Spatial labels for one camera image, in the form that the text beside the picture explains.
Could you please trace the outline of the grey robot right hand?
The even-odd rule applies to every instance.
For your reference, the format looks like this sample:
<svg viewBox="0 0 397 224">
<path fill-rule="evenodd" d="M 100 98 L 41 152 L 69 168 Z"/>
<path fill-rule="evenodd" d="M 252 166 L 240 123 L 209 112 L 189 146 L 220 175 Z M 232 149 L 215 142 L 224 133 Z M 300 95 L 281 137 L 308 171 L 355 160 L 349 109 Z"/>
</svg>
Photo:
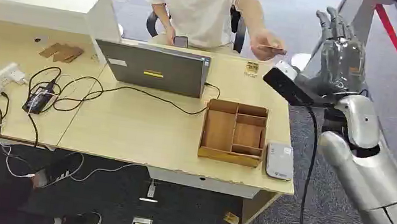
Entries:
<svg viewBox="0 0 397 224">
<path fill-rule="evenodd" d="M 360 93 L 366 83 L 364 45 L 335 8 L 328 6 L 316 16 L 322 28 L 320 69 L 313 77 L 300 73 L 297 84 L 320 97 Z"/>
</svg>

